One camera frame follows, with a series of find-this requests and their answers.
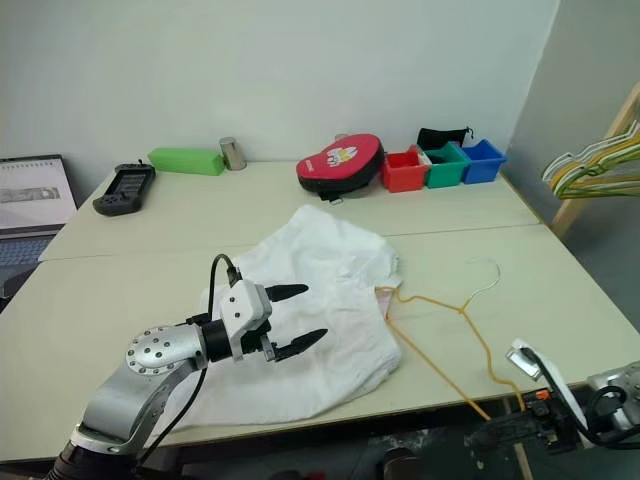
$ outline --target laptop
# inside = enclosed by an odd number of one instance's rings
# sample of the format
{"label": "laptop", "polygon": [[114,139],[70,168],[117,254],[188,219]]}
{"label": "laptop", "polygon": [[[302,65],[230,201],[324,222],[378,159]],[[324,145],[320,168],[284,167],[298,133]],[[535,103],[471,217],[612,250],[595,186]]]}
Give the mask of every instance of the laptop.
{"label": "laptop", "polygon": [[60,155],[0,159],[0,297],[26,274],[77,207]]}

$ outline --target table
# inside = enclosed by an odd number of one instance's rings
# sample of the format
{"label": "table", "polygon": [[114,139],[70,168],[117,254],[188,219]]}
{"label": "table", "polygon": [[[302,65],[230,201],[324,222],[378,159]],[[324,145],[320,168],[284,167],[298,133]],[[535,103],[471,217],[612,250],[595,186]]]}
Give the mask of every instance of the table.
{"label": "table", "polygon": [[108,218],[93,210],[91,200],[110,181],[96,189],[41,260],[255,245],[304,204],[384,236],[539,223],[501,177],[393,195],[376,179],[330,205],[300,187],[291,162],[254,163],[219,177],[158,172],[143,210]]}
{"label": "table", "polygon": [[[468,260],[488,257],[500,265],[502,281],[479,295],[469,311],[493,348],[497,373],[523,389],[535,384],[503,356],[516,336],[553,359],[572,384],[637,360],[640,336],[546,226],[398,235],[389,242],[401,258],[405,294],[460,304],[495,275],[490,263]],[[131,336],[195,313],[213,255],[245,249],[42,264],[0,317],[0,462],[55,456]],[[394,305],[392,314],[469,395],[509,393],[488,379],[480,345],[455,313],[412,303]],[[194,428],[166,442],[221,441],[461,402],[419,357],[402,349],[400,367],[376,391],[319,417],[286,425]]]}

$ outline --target red bag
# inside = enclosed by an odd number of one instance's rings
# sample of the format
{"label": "red bag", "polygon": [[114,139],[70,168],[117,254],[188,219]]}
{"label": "red bag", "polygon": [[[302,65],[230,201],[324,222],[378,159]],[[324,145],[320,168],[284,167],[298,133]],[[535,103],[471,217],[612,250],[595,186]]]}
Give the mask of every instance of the red bag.
{"label": "red bag", "polygon": [[343,193],[366,187],[380,171],[384,149],[368,133],[348,135],[296,165],[302,188],[333,201]]}

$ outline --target silver cylinder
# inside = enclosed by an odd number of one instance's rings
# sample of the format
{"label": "silver cylinder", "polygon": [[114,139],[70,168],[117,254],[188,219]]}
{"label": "silver cylinder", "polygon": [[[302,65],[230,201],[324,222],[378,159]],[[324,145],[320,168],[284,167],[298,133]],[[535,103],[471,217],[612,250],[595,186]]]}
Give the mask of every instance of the silver cylinder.
{"label": "silver cylinder", "polygon": [[224,137],[220,139],[220,149],[222,150],[222,156],[224,157],[224,165],[229,170],[242,170],[247,166],[240,146],[233,137]]}

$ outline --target laptop keyboard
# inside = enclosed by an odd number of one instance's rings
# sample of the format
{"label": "laptop keyboard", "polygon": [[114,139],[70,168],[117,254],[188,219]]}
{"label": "laptop keyboard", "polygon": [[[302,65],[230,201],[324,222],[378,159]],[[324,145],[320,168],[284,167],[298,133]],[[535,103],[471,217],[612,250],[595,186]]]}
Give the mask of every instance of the laptop keyboard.
{"label": "laptop keyboard", "polygon": [[3,240],[0,242],[0,267],[38,263],[51,238]]}

